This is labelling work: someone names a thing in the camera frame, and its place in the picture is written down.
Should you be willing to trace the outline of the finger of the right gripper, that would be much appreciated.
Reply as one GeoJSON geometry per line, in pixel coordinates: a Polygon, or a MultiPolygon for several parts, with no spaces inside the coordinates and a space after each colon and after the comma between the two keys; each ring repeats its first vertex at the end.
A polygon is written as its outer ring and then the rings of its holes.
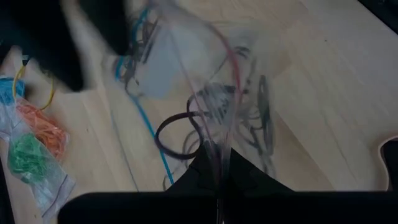
{"type": "Polygon", "coordinates": [[[118,55],[129,48],[124,0],[80,0],[79,5],[105,42],[118,55]]]}
{"type": "Polygon", "coordinates": [[[72,91],[85,79],[60,0],[0,0],[0,43],[16,45],[72,91]]]}

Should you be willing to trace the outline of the dark rubber bands pile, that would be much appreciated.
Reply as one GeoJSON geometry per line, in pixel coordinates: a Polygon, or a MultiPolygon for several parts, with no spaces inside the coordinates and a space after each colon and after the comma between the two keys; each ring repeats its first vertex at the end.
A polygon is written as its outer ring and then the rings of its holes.
{"type": "Polygon", "coordinates": [[[246,78],[234,48],[253,53],[255,39],[224,22],[134,22],[131,52],[118,60],[114,76],[160,153],[163,189],[187,171],[201,146],[213,180],[227,171],[246,78]]]}

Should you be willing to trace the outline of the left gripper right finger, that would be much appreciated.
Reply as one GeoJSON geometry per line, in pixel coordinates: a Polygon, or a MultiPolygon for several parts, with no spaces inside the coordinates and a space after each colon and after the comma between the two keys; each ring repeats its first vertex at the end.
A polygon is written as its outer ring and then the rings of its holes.
{"type": "Polygon", "coordinates": [[[398,191],[293,191],[232,151],[225,224],[398,224],[398,191]]]}

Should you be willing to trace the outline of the green rubber bands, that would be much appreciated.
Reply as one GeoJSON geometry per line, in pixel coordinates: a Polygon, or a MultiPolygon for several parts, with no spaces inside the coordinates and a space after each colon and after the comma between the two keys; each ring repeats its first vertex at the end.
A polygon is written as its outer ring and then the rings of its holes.
{"type": "Polygon", "coordinates": [[[41,182],[47,173],[46,148],[31,133],[11,141],[8,165],[13,174],[27,184],[41,182]]]}

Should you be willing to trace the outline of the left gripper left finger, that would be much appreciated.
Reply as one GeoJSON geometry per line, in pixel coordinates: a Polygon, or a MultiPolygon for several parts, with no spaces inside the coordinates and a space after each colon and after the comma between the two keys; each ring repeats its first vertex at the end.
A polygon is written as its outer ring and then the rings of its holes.
{"type": "Polygon", "coordinates": [[[66,203],[58,224],[218,224],[218,199],[203,146],[163,192],[90,192],[66,203]]]}

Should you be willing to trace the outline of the orange rubber bands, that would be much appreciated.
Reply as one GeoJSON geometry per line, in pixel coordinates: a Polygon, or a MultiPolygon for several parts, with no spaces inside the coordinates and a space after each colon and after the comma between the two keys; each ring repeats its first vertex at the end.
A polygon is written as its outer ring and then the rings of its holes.
{"type": "Polygon", "coordinates": [[[22,98],[17,100],[16,110],[35,137],[57,161],[61,161],[69,141],[68,133],[43,111],[22,98]]]}

